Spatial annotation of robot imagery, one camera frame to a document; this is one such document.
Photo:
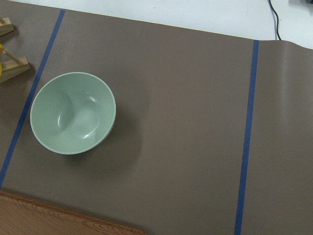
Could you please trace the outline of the wooden cutting board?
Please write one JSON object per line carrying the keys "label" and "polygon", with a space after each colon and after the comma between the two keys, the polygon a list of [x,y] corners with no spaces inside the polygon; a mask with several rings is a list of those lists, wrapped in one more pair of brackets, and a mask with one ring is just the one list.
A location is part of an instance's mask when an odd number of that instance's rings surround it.
{"label": "wooden cutting board", "polygon": [[2,235],[146,235],[147,232],[0,191]]}

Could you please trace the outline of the green bowl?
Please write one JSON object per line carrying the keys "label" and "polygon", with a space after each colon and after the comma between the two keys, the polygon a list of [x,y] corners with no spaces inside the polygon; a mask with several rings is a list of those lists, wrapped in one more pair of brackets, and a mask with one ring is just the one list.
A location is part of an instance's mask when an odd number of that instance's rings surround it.
{"label": "green bowl", "polygon": [[116,101],[110,87],[85,72],[69,72],[47,82],[35,96],[30,125],[46,149],[65,155],[97,147],[113,129]]}

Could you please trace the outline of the wooden mug rack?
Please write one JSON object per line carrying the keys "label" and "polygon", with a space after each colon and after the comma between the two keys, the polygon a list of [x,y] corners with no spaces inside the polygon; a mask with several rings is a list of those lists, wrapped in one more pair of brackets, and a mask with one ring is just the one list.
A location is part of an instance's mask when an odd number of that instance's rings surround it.
{"label": "wooden mug rack", "polygon": [[[14,31],[14,27],[9,18],[0,18],[0,35],[4,36]],[[0,62],[0,82],[3,83],[11,78],[14,78],[28,70],[30,64],[26,57],[18,57],[10,50],[0,45],[0,53],[6,55],[9,60]]]}

